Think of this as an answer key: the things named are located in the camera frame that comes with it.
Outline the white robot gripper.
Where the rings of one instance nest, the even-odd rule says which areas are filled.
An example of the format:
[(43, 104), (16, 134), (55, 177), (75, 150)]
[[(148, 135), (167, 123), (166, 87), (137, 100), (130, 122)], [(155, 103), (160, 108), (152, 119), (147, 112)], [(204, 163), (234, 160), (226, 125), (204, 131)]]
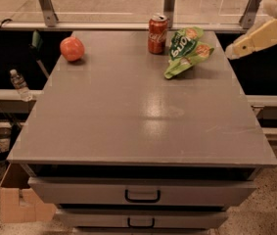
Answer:
[(225, 49), (228, 59), (240, 59), (277, 45), (277, 0), (265, 0), (263, 9), (274, 19), (255, 23), (245, 34), (228, 45)]

